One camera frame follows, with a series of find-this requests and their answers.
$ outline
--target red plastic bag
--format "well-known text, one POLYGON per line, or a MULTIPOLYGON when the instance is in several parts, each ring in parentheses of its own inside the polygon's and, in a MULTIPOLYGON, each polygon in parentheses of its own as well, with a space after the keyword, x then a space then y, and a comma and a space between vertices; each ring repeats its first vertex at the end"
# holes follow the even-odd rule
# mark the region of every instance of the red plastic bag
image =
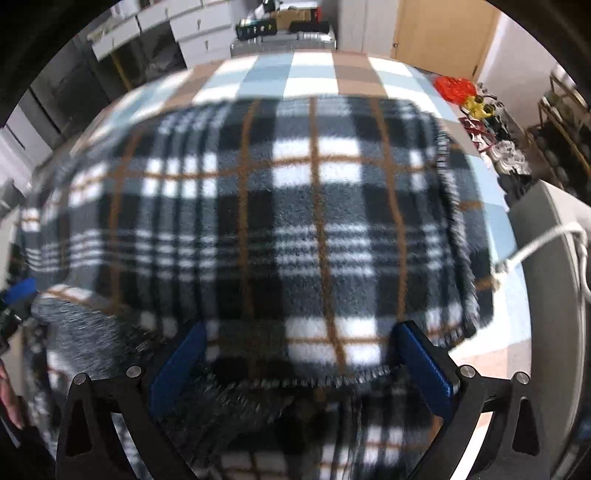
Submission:
POLYGON ((470 95, 476 95, 476 87, 470 80, 453 77, 438 77, 435 90, 448 102, 462 105, 470 95))

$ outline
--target white cord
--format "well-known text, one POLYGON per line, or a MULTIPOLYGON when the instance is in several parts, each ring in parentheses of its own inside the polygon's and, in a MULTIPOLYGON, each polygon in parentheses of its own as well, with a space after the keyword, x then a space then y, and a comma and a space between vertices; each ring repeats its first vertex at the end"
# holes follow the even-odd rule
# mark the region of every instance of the white cord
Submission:
POLYGON ((568 223, 566 225, 557 225, 548 230, 543 235, 540 235, 535 240, 532 240, 525 247, 519 249, 509 258, 498 262, 493 268, 493 279, 495 280, 495 287, 498 288, 507 275, 519 265, 523 260, 529 257, 532 253, 543 247, 548 242, 555 238, 571 234, 573 241, 577 248, 577 255, 579 257, 579 281, 580 288, 585 300, 591 303, 591 290, 587 285, 587 232, 577 222, 568 223))

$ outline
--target plaid blanket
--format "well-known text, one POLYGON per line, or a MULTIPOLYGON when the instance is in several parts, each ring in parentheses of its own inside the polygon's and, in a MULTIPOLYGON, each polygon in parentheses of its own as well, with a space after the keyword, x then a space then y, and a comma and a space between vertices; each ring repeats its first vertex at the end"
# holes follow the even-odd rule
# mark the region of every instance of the plaid blanket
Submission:
POLYGON ((406 100, 161 114, 63 159, 18 238, 42 291, 25 357, 48 443, 75 373, 121 375, 200 321, 206 363, 158 420, 201 476, 406 475, 439 424, 392 372, 393 325, 450 348, 492 318, 470 168, 406 100))

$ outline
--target metal screw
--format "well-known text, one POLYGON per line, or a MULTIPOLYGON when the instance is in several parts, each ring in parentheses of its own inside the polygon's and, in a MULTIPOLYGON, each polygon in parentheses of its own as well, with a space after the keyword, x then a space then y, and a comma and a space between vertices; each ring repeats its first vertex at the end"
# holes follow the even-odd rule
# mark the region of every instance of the metal screw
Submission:
POLYGON ((476 375, 476 370, 474 370, 470 365, 462 365, 460 367, 460 373, 466 378, 472 378, 476 375))
POLYGON ((127 375, 130 378, 135 378, 135 377, 139 377, 142 373, 142 369, 140 367, 138 367, 137 365, 134 365, 132 367, 129 367, 127 369, 127 372, 125 373, 125 375, 127 375))
POLYGON ((523 383, 524 385, 527 385, 530 382, 530 376, 524 372, 517 372, 515 378, 519 383, 523 383))
POLYGON ((86 381, 86 374, 78 374, 74 377, 74 383, 76 385, 82 385, 86 381))

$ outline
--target checkered tablecloth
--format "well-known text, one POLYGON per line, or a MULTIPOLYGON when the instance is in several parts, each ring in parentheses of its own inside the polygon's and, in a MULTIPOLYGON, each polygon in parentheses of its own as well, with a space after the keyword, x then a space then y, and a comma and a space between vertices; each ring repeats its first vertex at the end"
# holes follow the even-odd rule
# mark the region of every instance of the checkered tablecloth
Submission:
MULTIPOLYGON (((254 55, 197 66, 129 92, 96 118, 73 151, 130 123, 191 104, 334 94, 408 99, 438 118, 464 149, 478 181, 491 260, 496 262, 516 249, 496 174, 487 169, 463 130, 458 121, 459 111, 443 100, 418 70, 388 59, 302 51, 254 55)), ((471 364, 488 376, 510 378, 515 371, 528 372, 531 327, 521 267, 509 276, 502 290, 495 292, 493 301, 495 315, 491 325, 454 349, 452 357, 458 364, 471 364)), ((485 431, 487 423, 487 419, 482 419, 480 429, 485 431)))

